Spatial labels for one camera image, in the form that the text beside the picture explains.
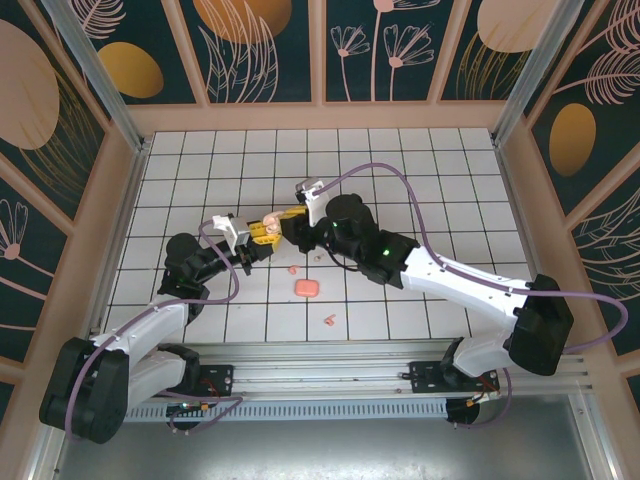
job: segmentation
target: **pink block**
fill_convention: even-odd
[[[295,293],[299,297],[317,297],[320,285],[315,280],[301,279],[296,282]]]

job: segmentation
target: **dark teal wallpaper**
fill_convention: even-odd
[[[532,132],[565,213],[640,141],[640,9],[612,0]]]
[[[10,383],[0,382],[0,425],[2,425],[2,419],[9,407],[9,400],[11,400],[11,394],[13,393],[14,386]]]
[[[0,179],[0,357],[24,361],[67,237]]]
[[[159,0],[69,3],[125,103],[195,103]],[[40,1],[38,4],[46,16]]]
[[[307,0],[180,0],[212,103],[310,102]]]
[[[536,89],[535,92],[533,92],[533,95],[531,96],[531,100],[529,100],[529,103],[527,103],[527,106],[524,108],[524,114],[526,116],[529,116],[529,113],[538,102],[538,99],[540,98],[542,91],[547,86],[549,77],[553,74],[556,68],[558,68],[558,64],[564,57],[564,54],[567,52],[567,48],[569,48],[569,45],[571,45],[573,38],[576,36],[576,33],[578,33],[578,30],[580,30],[580,27],[582,26],[582,22],[584,22],[584,19],[589,13],[589,11],[591,10],[591,7],[593,6],[594,2],[595,0],[585,0],[584,4],[582,5],[578,18],[576,19],[573,26],[571,27],[571,30],[565,37],[564,42],[562,43],[562,46],[558,50],[558,53],[556,54],[556,57],[554,58],[553,62],[551,62],[551,65],[549,65],[549,68],[547,69],[544,77],[540,81],[538,88]]]
[[[104,131],[29,17],[0,3],[0,155],[74,218]]]
[[[554,6],[549,0],[473,0],[442,100],[506,100]]]
[[[426,100],[451,7],[440,0],[328,0],[326,100]]]
[[[618,355],[640,349],[640,169],[573,230],[594,292],[622,301],[629,323],[614,339]],[[611,330],[620,313],[599,304]]]
[[[636,407],[638,407],[638,412],[640,412],[640,375],[627,378],[627,382],[629,383],[631,395],[633,395],[633,399],[636,402]]]

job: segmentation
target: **silver metal surface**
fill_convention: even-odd
[[[415,397],[400,375],[417,360],[440,361],[446,340],[188,345],[202,364],[234,365],[234,394],[255,400],[316,400]],[[588,391],[582,357],[565,356],[552,377],[509,369],[515,395]],[[499,373],[500,382],[505,380]],[[420,397],[442,398],[443,394]],[[465,397],[465,393],[446,397]]]
[[[242,402],[223,422],[371,420],[386,418],[447,418],[444,398],[402,398],[384,400],[311,400],[281,402]],[[167,407],[173,404],[144,403],[127,412],[126,423],[166,423]],[[223,413],[230,403],[205,411],[192,411],[174,422],[208,420]]]
[[[115,276],[118,269],[118,262],[120,260],[121,253],[124,248],[124,242],[126,241],[127,228],[133,215],[133,210],[136,204],[138,196],[138,190],[142,184],[142,177],[144,170],[149,159],[149,150],[151,148],[150,140],[147,139],[142,146],[142,149],[134,154],[127,176],[127,185],[125,186],[124,195],[116,210],[115,223],[111,228],[109,234],[109,242],[107,243],[107,251],[102,260],[100,270],[98,273],[98,282],[96,289],[92,295],[89,305],[91,308],[87,312],[85,319],[85,336],[89,334],[102,333],[101,326],[103,320],[103,314],[106,306],[109,302],[109,294],[111,293],[111,287],[115,281]]]
[[[592,394],[569,395],[576,427],[594,478],[623,480],[617,455]]]
[[[42,5],[49,13],[53,24],[62,35],[62,38],[64,38],[76,61],[82,67],[105,108],[111,114],[113,121],[122,131],[127,143],[135,151],[139,151],[142,148],[142,136],[131,115],[129,115],[122,96],[116,90],[104,65],[98,58],[93,44],[84,34],[71,8],[71,2],[42,0]]]
[[[495,144],[500,148],[522,118],[522,113],[531,100],[549,66],[562,47],[562,43],[580,14],[584,0],[557,2],[549,23],[540,35],[538,45],[533,49],[516,84],[502,109],[494,129]]]
[[[503,422],[477,431],[442,419],[221,422],[185,437],[127,424],[105,445],[69,445],[59,468],[60,480],[592,478],[568,401],[544,396],[515,399]]]
[[[22,480],[51,480],[60,460],[64,445],[64,432],[46,425],[40,425],[36,444],[31,450],[29,468]]]

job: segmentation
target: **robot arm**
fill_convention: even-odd
[[[218,248],[247,275],[254,262],[269,257],[277,247],[277,239],[263,235],[260,222],[247,225],[231,216],[214,217],[214,228],[222,230],[226,238]],[[204,283],[226,267],[212,248],[201,248],[197,239],[186,233],[168,242],[165,267],[158,295],[144,308],[149,313],[109,344],[85,377],[72,418],[77,436],[104,443],[116,433],[129,408],[163,390],[187,395],[197,395],[201,390],[198,385],[204,373],[198,354],[181,345],[161,342],[191,323],[204,305],[153,307],[176,298],[207,299],[209,290]],[[42,423],[64,429],[71,390],[80,369],[113,333],[89,340],[72,338],[63,345],[40,407]]]
[[[543,275],[534,282],[508,279],[439,257],[442,267],[415,240],[380,230],[358,195],[329,200],[326,193],[314,195],[321,187],[317,179],[299,184],[297,197],[306,203],[308,213],[281,221],[284,237],[300,251],[320,246],[355,261],[375,283],[436,294],[495,322],[495,332],[451,344],[441,363],[451,385],[514,364],[538,375],[555,373],[573,324],[564,299],[502,292],[456,275],[447,266],[512,289],[559,290],[553,279]]]

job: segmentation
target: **white grid floor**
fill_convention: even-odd
[[[485,129],[348,129],[160,132],[151,149],[105,329],[138,312],[160,286],[164,247],[172,235],[197,234],[214,214],[248,221],[296,203],[294,185],[307,176],[328,182],[354,166],[389,163],[416,190],[428,237],[438,253],[500,275],[529,279],[529,269]],[[417,221],[400,180],[363,171],[345,180],[380,227],[415,235]],[[297,275],[287,268],[299,265]],[[185,343],[449,338],[495,327],[453,303],[375,285],[336,267],[326,253],[302,255],[283,240],[270,262],[239,271],[240,294],[205,307]],[[293,293],[298,278],[320,283],[316,298]],[[230,277],[208,282],[210,298],[228,294]],[[335,315],[333,326],[324,323]]]

